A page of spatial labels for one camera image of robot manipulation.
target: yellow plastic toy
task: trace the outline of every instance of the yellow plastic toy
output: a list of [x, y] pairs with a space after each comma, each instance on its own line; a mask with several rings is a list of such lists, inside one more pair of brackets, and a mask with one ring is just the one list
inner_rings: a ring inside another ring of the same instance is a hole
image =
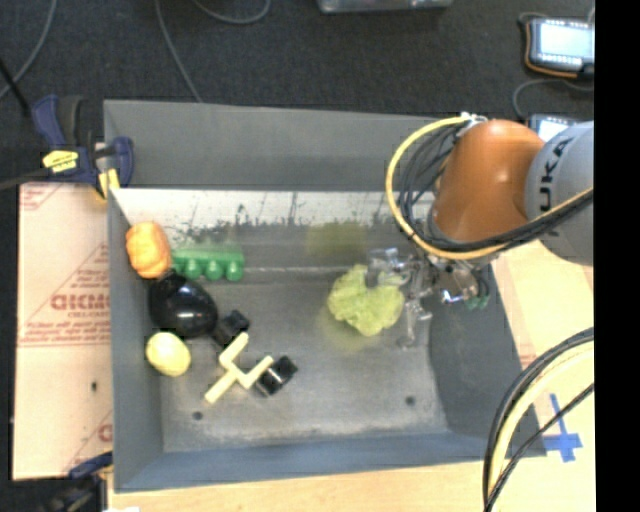
[[243, 372], [236, 366], [234, 359], [247, 346], [247, 343], [249, 343], [249, 335], [246, 332], [241, 332], [220, 354], [218, 362], [226, 370], [226, 373], [205, 393], [204, 398], [210, 404], [217, 402], [236, 382], [244, 389], [249, 389], [273, 363], [271, 356], [265, 356], [248, 373]]
[[170, 332], [151, 336], [145, 348], [147, 360], [156, 370], [169, 377], [178, 377], [191, 365], [191, 352], [184, 342]]

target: kuka logo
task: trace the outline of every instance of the kuka logo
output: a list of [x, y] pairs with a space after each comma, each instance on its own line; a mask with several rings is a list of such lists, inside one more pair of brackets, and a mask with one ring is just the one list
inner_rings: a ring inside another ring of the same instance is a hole
[[544, 164], [544, 174], [540, 179], [540, 194], [544, 196], [544, 203], [540, 205], [540, 211], [548, 212], [551, 210], [551, 206], [553, 201], [551, 199], [551, 184], [553, 183], [554, 174], [558, 163], [560, 163], [560, 158], [562, 158], [562, 154], [564, 153], [567, 146], [573, 141], [573, 138], [566, 139], [560, 141], [554, 148], [551, 153], [551, 157]]

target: yellow cable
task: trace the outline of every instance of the yellow cable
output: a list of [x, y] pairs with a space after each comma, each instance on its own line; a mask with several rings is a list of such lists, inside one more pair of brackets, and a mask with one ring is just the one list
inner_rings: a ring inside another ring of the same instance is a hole
[[511, 442], [513, 433], [515, 432], [517, 426], [520, 423], [520, 420], [522, 419], [522, 416], [526, 413], [527, 409], [529, 409], [536, 398], [538, 398], [538, 396], [546, 389], [549, 382], [551, 382], [559, 374], [565, 372], [570, 367], [581, 362], [585, 358], [593, 357], [593, 351], [593, 341], [582, 346], [580, 352], [577, 354], [575, 354], [574, 350], [574, 353], [571, 354], [569, 359], [563, 359], [554, 364], [545, 373], [543, 373], [542, 376], [540, 376], [538, 380], [533, 383], [533, 385], [527, 388], [525, 393], [522, 394], [516, 405], [513, 407], [512, 411], [509, 413], [509, 416], [504, 421], [502, 428], [500, 429], [500, 435], [496, 441], [495, 449], [493, 451], [493, 457], [491, 458], [491, 467], [489, 472], [489, 492], [491, 492], [496, 482], [498, 481], [498, 478], [500, 477], [505, 456], [509, 448], [509, 443]]
[[[449, 117], [446, 119], [441, 119], [439, 121], [434, 121], [433, 123], [430, 123], [426, 126], [423, 126], [422, 128], [419, 128], [418, 130], [413, 132], [411, 135], [409, 135], [409, 137], [407, 137], [402, 142], [402, 144], [400, 144], [396, 152], [393, 154], [393, 157], [389, 162], [389, 166], [387, 167], [387, 174], [385, 179], [385, 193], [386, 193], [387, 203], [389, 203], [389, 208], [391, 209], [391, 214], [395, 218], [396, 222], [400, 225], [402, 230], [409, 236], [411, 240], [413, 240], [420, 248], [424, 249], [428, 253], [434, 254], [435, 256], [439, 256], [440, 258], [451, 259], [451, 260], [471, 260], [471, 259], [481, 258], [483, 256], [487, 256], [489, 254], [493, 254], [499, 251], [500, 249], [505, 247], [507, 244], [501, 243], [501, 244], [496, 244], [489, 247], [484, 247], [482, 249], [455, 252], [455, 251], [439, 249], [438, 247], [435, 247], [425, 242], [419, 235], [416, 236], [417, 233], [415, 232], [415, 230], [409, 225], [409, 223], [402, 216], [402, 212], [400, 211], [400, 208], [396, 203], [394, 193], [393, 193], [393, 178], [396, 172], [396, 168], [398, 166], [398, 162], [400, 162], [400, 159], [406, 153], [407, 149], [409, 149], [409, 147], [412, 144], [414, 144], [419, 138], [433, 132], [434, 130], [438, 130], [439, 128], [442, 128], [444, 126], [462, 124], [472, 119], [474, 119], [474, 116], [472, 116], [471, 114], [465, 113], [457, 117]], [[592, 190], [593, 190], [593, 186], [587, 188], [586, 190], [583, 190], [582, 192], [580, 192], [579, 194], [576, 194], [572, 198], [569, 198], [566, 201], [562, 202], [561, 204], [555, 206], [554, 208], [551, 208], [549, 211], [539, 216], [538, 219], [553, 215], [556, 211], [580, 199], [582, 196], [590, 193]]]

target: green plastic toy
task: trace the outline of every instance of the green plastic toy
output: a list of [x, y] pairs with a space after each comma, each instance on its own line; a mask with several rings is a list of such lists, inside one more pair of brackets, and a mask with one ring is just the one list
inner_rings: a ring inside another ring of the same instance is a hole
[[225, 277], [239, 281], [244, 275], [244, 254], [237, 244], [221, 243], [181, 247], [171, 251], [172, 268], [187, 279], [204, 276], [209, 281]]

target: cardboard sheet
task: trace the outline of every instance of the cardboard sheet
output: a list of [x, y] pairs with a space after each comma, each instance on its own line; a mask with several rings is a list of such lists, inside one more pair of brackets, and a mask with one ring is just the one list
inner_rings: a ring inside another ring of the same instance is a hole
[[13, 478], [61, 476], [112, 440], [106, 202], [31, 183], [19, 208]]

